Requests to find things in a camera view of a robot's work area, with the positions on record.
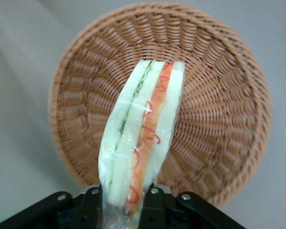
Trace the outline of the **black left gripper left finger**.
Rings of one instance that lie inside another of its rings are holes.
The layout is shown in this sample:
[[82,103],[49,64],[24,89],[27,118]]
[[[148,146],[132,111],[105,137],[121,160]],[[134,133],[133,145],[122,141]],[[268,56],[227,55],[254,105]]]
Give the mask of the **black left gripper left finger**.
[[59,191],[0,223],[0,229],[99,229],[102,187],[91,185],[79,196]]

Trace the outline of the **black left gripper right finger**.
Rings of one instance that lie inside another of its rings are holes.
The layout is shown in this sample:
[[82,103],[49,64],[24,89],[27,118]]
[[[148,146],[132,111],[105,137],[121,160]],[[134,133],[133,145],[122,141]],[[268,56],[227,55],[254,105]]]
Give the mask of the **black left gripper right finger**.
[[243,229],[244,226],[193,192],[174,197],[170,188],[151,185],[145,194],[140,229]]

